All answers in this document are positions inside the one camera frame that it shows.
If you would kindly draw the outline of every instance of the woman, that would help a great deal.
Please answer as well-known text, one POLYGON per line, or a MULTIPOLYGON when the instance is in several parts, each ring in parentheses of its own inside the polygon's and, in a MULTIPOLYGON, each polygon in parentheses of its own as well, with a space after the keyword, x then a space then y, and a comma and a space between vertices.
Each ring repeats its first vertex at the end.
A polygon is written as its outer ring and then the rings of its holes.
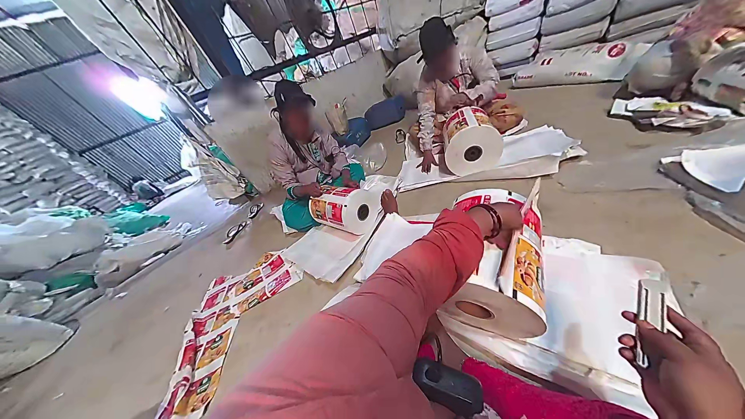
MULTIPOLYGON (((384 200, 386 212, 395 212, 392 194, 384 200)), ((430 233, 384 262, 356 293, 298 327, 210 417, 446 417, 411 377, 418 348, 427 356, 420 347, 425 326, 476 269, 484 239, 506 243, 521 225, 513 204, 443 210, 430 233)), ((632 313, 624 317, 635 320, 632 313)), ((742 386, 717 344, 674 312, 670 322, 682 340, 637 322, 653 364, 638 368, 650 405, 663 419, 742 418, 742 386)), ((636 368, 635 338, 619 341, 621 355, 636 368)), ((484 401, 503 419, 640 418, 611 403, 528 385, 474 359, 462 369, 481 382, 484 401)))
POLYGON ((320 225, 311 217, 310 198, 320 197, 322 185, 358 188, 365 173, 349 163, 336 140, 318 130, 311 117, 316 101, 290 80, 274 87, 279 131, 270 136, 270 170, 274 180, 287 191, 282 213, 288 227, 308 231, 320 225))
POLYGON ((419 46, 419 61, 425 62, 416 90, 419 121, 409 134, 424 156, 422 172, 429 173, 432 165, 438 166, 434 155, 444 152, 443 128, 452 111, 482 107, 501 133, 522 122, 522 109, 503 101, 507 95, 497 91, 499 74, 483 46, 459 46, 453 30, 438 16, 424 22, 419 46))

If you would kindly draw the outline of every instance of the plastic film roll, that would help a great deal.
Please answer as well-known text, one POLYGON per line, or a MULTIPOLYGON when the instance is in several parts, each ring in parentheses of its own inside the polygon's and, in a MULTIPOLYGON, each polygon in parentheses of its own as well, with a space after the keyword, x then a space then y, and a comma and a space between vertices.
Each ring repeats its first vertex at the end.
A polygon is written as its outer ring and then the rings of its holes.
POLYGON ((541 221, 536 199, 504 189, 479 189, 461 195, 454 207, 510 202, 524 208, 525 226, 502 252, 489 243, 478 269, 442 308, 448 316, 499 335, 532 338, 546 331, 541 221))
POLYGON ((502 157, 504 140, 479 107, 463 107, 445 122, 445 163, 466 176, 494 168, 502 157))
POLYGON ((314 220, 358 236, 373 228, 381 211, 379 193, 338 186, 321 190, 323 195, 308 202, 314 220))

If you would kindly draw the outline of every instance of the foot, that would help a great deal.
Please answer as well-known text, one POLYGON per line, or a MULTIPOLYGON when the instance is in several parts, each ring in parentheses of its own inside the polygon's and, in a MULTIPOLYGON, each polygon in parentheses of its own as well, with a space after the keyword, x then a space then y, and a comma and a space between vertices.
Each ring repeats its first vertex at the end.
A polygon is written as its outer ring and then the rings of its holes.
POLYGON ((383 206, 383 212, 386 214, 399 213, 399 203, 390 189, 386 189, 383 192, 383 195, 380 197, 380 205, 383 206))

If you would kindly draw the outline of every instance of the bracelet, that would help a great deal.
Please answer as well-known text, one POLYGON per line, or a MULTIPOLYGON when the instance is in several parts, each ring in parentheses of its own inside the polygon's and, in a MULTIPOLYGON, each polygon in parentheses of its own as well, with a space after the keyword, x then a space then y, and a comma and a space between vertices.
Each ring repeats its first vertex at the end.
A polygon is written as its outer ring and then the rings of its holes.
POLYGON ((499 212, 489 204, 478 204, 476 207, 484 208, 492 216, 492 235, 484 237, 484 239, 491 240, 499 236, 499 233, 502 232, 502 217, 499 215, 499 212))

